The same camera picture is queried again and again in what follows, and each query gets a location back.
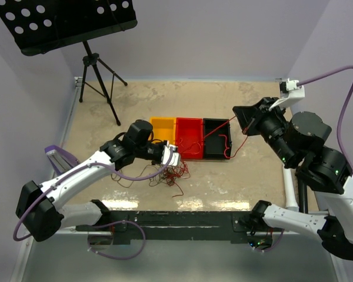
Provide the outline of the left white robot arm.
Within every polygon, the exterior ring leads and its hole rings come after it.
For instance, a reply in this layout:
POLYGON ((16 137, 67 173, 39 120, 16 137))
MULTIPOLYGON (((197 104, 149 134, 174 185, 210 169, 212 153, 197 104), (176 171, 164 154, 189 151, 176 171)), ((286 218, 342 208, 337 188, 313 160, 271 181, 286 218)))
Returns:
POLYGON ((23 185, 15 214, 19 218, 13 239, 18 236, 21 226, 25 226, 29 236, 36 241, 44 241, 59 229, 69 226, 89 225, 96 230, 105 230, 110 224, 110 216, 99 201, 67 206, 66 203, 78 193, 99 181, 115 174, 122 179, 139 182, 162 173, 168 166, 176 166, 180 161, 178 148, 169 141, 152 141, 153 126, 146 120, 138 119, 126 132, 117 134, 105 142, 86 161, 69 171, 36 184, 33 180, 23 185), (133 164, 135 159, 150 160, 161 165, 157 173, 143 177, 129 177, 120 170, 133 164))

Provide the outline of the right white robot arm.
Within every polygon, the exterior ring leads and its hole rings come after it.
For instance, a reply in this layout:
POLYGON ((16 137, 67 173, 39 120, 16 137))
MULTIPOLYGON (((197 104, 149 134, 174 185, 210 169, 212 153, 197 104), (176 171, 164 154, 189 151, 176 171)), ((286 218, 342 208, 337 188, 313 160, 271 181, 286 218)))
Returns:
POLYGON ((318 240, 329 253, 353 261, 353 169, 340 152, 325 145, 332 129, 315 113, 284 117, 285 110, 265 97, 252 106, 235 106, 242 133, 260 135, 286 169, 322 196, 330 214, 314 216, 260 200, 242 222, 253 232, 267 227, 293 231, 318 240))

